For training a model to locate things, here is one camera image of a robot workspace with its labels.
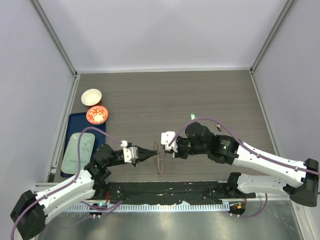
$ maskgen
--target wood grain surface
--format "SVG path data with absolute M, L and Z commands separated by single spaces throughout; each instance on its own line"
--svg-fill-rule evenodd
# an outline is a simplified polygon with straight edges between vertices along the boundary
M 117 139 L 153 149 L 154 141 L 160 143 L 162 132 L 177 132 L 190 120 L 190 113 L 195 113 L 197 117 L 219 119 L 244 142 L 274 154 L 247 70 L 81 74 L 72 113 L 89 109 L 81 103 L 81 95 L 92 88 L 102 92 L 101 105 L 109 111 L 106 132 Z M 204 120 L 201 124 L 221 134 L 213 122 Z M 113 149 L 120 149 L 112 140 L 106 141 Z M 109 170 L 110 182 L 225 181 L 231 172 L 260 174 L 245 167 L 215 163 L 205 155 L 187 160 L 167 156 L 162 175 L 157 175 L 153 158 L 138 167 L 126 164 Z M 64 179 L 59 167 L 54 181 Z

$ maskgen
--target bowl with white pieces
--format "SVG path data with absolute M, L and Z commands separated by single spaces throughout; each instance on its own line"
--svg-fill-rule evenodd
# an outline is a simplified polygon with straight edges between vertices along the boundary
M 89 107 L 99 104 L 101 99 L 102 93 L 95 88 L 85 91 L 81 96 L 81 102 Z

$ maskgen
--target white wall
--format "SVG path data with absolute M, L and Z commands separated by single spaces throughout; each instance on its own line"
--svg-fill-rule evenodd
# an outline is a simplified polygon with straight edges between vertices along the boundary
M 249 68 L 286 0 L 40 0 L 78 71 Z
M 16 201 L 46 180 L 72 75 L 28 0 L 1 2 L 0 32 L 0 233 L 8 240 Z
M 281 154 L 320 160 L 320 1 L 299 0 L 256 71 Z M 306 208 L 320 239 L 320 200 Z

